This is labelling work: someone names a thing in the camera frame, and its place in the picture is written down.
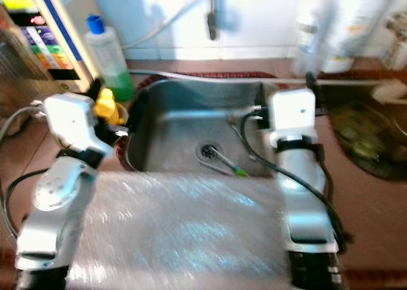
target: wall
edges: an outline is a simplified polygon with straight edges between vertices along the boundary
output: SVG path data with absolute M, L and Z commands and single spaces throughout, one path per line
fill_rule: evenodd
M 147 34 L 173 14 L 183 0 L 97 0 L 122 43 Z M 293 57 L 296 15 L 302 0 L 217 0 L 220 37 L 209 40 L 209 0 L 193 0 L 177 20 L 152 40 L 125 50 L 129 59 L 245 59 Z M 392 0 L 387 13 L 407 0 Z M 382 53 L 390 34 L 380 22 L 361 55 Z

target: yellow object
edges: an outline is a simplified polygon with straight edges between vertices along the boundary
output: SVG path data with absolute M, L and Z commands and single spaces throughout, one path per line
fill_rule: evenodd
M 3 4 L 5 5 L 6 9 L 10 11 L 36 7 L 32 0 L 3 0 Z
M 119 111 L 114 102 L 113 92 L 108 88 L 100 91 L 93 110 L 97 116 L 103 117 L 111 125 L 119 124 Z
M 116 103 L 117 110 L 119 111 L 119 122 L 118 125 L 124 125 L 128 120 L 128 112 L 124 106 Z

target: dish soap bottle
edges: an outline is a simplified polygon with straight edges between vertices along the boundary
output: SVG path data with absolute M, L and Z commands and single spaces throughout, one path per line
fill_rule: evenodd
M 86 22 L 90 31 L 85 38 L 92 47 L 106 86 L 112 90 L 117 101 L 132 99 L 135 90 L 116 32 L 112 27 L 105 26 L 100 16 L 90 15 Z
M 389 0 L 337 0 L 323 72 L 340 73 L 352 67 L 356 53 L 367 42 L 388 3 Z

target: plastic bottle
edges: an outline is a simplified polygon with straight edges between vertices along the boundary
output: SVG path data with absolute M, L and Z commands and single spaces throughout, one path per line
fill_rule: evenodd
M 132 99 L 135 90 L 116 32 L 100 16 L 90 15 L 86 22 L 90 31 L 85 38 L 107 87 L 119 102 Z
M 354 57 L 367 42 L 389 0 L 337 0 L 329 28 L 329 53 L 322 65 L 325 73 L 348 71 Z
M 293 74 L 304 78 L 311 72 L 317 76 L 326 56 L 324 39 L 332 15 L 331 0 L 303 0 L 297 16 L 298 52 L 291 66 Z

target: drain strainer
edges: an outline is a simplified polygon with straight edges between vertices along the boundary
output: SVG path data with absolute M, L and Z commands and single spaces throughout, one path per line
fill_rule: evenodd
M 217 154 L 212 150 L 212 147 L 221 152 L 221 147 L 216 142 L 201 143 L 197 148 L 197 157 L 203 161 L 211 161 L 217 158 Z

